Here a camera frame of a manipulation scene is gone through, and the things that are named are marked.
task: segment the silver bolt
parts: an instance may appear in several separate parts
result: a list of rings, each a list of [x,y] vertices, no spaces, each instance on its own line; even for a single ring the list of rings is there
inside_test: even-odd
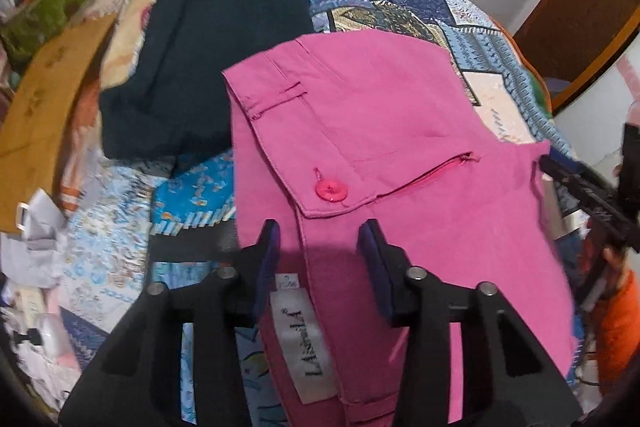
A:
[[[220,279],[233,279],[238,274],[233,266],[221,266],[216,273]]]
[[[149,295],[160,295],[164,291],[164,284],[161,282],[152,282],[146,287],[146,292]]]
[[[479,287],[480,287],[480,291],[484,293],[487,297],[491,297],[492,295],[495,295],[498,293],[498,286],[496,286],[492,282],[487,282],[487,281],[481,282]]]
[[[413,279],[414,281],[421,281],[425,277],[427,277],[427,270],[420,266],[412,266],[406,271],[406,276],[409,279]]]

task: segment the red button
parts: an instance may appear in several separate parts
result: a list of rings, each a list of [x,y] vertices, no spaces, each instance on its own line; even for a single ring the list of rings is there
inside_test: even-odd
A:
[[[316,194],[324,201],[337,203],[347,197],[347,185],[335,180],[320,180],[316,184]]]

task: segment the pink pants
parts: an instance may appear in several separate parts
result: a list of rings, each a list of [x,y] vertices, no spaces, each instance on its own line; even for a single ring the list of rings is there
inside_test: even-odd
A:
[[[543,232],[536,166],[548,143],[498,142],[449,61],[434,44],[363,30],[303,36],[225,71],[241,244],[263,220],[280,223],[278,272],[298,273],[308,288],[338,378],[338,398],[302,405],[267,310],[263,340],[295,426],[390,425],[401,331],[378,313],[356,252],[370,217],[445,282],[495,282],[560,371],[569,370],[573,305]],[[455,420],[459,335],[451,358]]]

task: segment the brown door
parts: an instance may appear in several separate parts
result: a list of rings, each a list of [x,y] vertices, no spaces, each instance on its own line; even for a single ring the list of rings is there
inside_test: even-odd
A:
[[[616,57],[638,28],[639,4],[640,0],[540,1],[514,38],[543,77],[572,83],[554,97],[554,109],[575,98]]]

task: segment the folded black clothing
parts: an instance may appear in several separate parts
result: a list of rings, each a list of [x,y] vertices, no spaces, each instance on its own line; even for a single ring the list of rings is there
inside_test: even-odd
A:
[[[313,32],[309,0],[158,0],[136,71],[100,94],[104,154],[152,160],[228,149],[222,71]]]

